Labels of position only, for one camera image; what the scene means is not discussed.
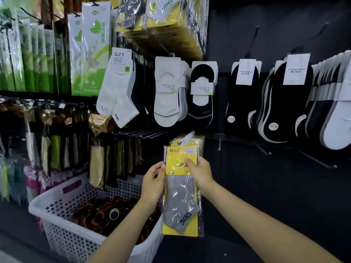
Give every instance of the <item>black display wall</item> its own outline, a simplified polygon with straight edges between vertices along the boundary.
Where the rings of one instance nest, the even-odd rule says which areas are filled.
[[[216,117],[208,131],[225,131],[231,65],[244,57],[257,25],[251,58],[262,61],[262,72],[269,71],[276,60],[317,35],[326,22],[322,34],[300,47],[300,52],[310,52],[310,62],[318,63],[351,48],[349,0],[295,1],[247,4],[211,0],[206,60],[217,61],[220,74],[215,96]],[[326,168],[300,153],[298,149],[302,146],[296,142],[273,147],[250,138],[221,134],[212,137],[217,141],[207,139],[204,157],[210,161],[218,183],[305,234],[340,260],[351,262],[349,150],[334,152],[305,144],[312,157],[331,166]],[[219,139],[237,142],[222,141],[219,151]],[[264,154],[255,143],[266,145],[264,150],[272,154]],[[204,222],[205,233],[247,245],[207,200],[204,200]]]

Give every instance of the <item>green leaf logo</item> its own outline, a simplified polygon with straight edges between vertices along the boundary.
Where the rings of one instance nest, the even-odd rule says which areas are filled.
[[[95,20],[94,27],[92,27],[90,31],[93,34],[99,34],[101,32],[101,23],[98,20]]]
[[[82,30],[80,29],[78,32],[78,35],[74,37],[76,41],[81,42],[82,41]]]

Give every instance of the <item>basket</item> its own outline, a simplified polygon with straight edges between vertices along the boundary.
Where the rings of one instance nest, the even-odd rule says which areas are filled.
[[[139,199],[142,181],[141,175],[129,177],[127,181],[118,180],[117,188],[103,191],[89,184],[87,174],[81,174],[37,196],[29,204],[29,212],[42,219],[51,250],[69,261],[84,263],[106,237],[69,221],[73,210],[93,197]],[[161,231],[162,216],[150,236],[134,247],[128,263],[151,263],[162,241]]]

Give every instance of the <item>person's left arm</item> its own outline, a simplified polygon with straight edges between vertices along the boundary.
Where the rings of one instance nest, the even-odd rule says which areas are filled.
[[[135,207],[86,263],[126,263],[145,222],[155,210],[163,191],[166,166],[159,162],[143,178],[141,197]]]

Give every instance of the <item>round white sticker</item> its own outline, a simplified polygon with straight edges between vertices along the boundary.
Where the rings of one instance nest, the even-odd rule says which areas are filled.
[[[233,115],[228,116],[228,122],[233,123],[235,121],[235,117]]]
[[[270,123],[268,126],[269,130],[272,130],[272,131],[277,130],[278,127],[279,125],[277,123]]]

